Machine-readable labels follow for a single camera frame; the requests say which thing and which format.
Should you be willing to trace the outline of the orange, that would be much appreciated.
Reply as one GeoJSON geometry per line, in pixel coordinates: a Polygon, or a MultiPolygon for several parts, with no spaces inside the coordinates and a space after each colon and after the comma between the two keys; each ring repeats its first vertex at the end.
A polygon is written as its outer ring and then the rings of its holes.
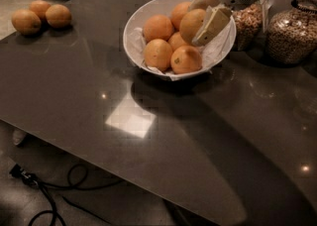
{"type": "Polygon", "coordinates": [[[33,11],[41,20],[46,19],[46,12],[51,4],[44,0],[35,0],[30,3],[29,9],[33,11]]]}
{"type": "Polygon", "coordinates": [[[11,17],[13,27],[22,35],[29,36],[38,33],[42,26],[41,19],[31,10],[20,9],[11,17]]]}
{"type": "Polygon", "coordinates": [[[190,2],[181,2],[177,4],[171,11],[170,20],[174,27],[178,30],[183,16],[187,13],[190,2]]]}
{"type": "Polygon", "coordinates": [[[167,41],[174,32],[174,26],[168,16],[154,15],[143,26],[143,35],[147,42],[154,39],[167,41]]]}
{"type": "Polygon", "coordinates": [[[202,68],[202,56],[195,47],[181,46],[173,52],[170,66],[176,74],[198,71],[202,68]]]}
{"type": "Polygon", "coordinates": [[[187,42],[181,37],[180,32],[174,33],[167,41],[175,51],[179,47],[186,46],[187,42]]]}
{"type": "Polygon", "coordinates": [[[147,66],[165,71],[170,67],[172,53],[172,47],[167,41],[154,39],[146,44],[143,56],[147,66]]]}
{"type": "Polygon", "coordinates": [[[48,8],[46,19],[50,26],[55,29],[61,29],[70,25],[72,16],[67,7],[61,4],[54,4],[48,8]]]}
{"type": "Polygon", "coordinates": [[[187,12],[179,26],[181,37],[189,44],[192,43],[195,35],[202,27],[206,11],[204,9],[194,9],[187,12]]]}

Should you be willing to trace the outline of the glass jar with nuts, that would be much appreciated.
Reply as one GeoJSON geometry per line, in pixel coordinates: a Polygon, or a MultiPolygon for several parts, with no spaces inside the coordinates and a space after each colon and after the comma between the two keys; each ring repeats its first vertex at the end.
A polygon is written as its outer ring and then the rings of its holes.
{"type": "Polygon", "coordinates": [[[255,3],[243,10],[235,11],[233,18],[237,29],[235,49],[244,51],[262,27],[262,5],[255,3]]]}

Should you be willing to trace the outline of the white label tag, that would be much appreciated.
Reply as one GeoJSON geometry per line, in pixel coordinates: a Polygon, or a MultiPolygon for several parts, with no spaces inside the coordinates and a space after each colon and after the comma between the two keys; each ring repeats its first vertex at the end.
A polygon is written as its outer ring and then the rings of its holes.
{"type": "Polygon", "coordinates": [[[260,0],[261,8],[262,8],[262,19],[263,19],[263,32],[266,31],[268,26],[268,11],[270,8],[269,0],[260,0]]]}

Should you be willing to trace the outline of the glass jar with grains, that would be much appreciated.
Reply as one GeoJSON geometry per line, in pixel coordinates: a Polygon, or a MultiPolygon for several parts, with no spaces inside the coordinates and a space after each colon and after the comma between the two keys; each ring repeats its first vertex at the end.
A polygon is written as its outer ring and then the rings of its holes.
{"type": "Polygon", "coordinates": [[[317,49],[317,0],[292,0],[289,10],[268,25],[265,52],[276,62],[295,65],[317,49]]]}

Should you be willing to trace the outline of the orange on table back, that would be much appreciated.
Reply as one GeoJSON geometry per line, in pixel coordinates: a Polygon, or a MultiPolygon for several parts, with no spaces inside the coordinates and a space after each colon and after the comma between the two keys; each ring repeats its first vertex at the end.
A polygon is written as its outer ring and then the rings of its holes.
{"type": "Polygon", "coordinates": [[[51,4],[44,0],[35,0],[30,3],[29,9],[33,11],[41,20],[46,19],[46,12],[51,4]]]}

